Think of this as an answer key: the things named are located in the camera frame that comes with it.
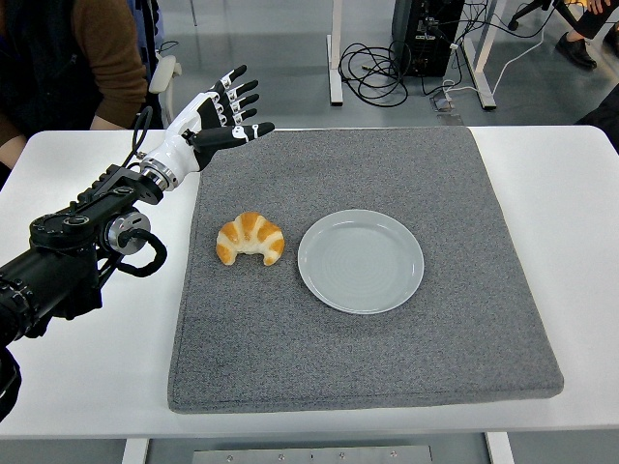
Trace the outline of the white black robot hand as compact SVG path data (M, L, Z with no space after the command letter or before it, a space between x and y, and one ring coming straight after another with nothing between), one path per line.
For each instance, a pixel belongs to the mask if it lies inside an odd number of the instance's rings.
M175 117L162 144L146 154L140 173L162 190L177 188L193 172L203 170L219 150L247 144L275 129L271 122L255 123L252 106L258 82L237 79L247 71L241 65L221 77L207 91L197 94Z

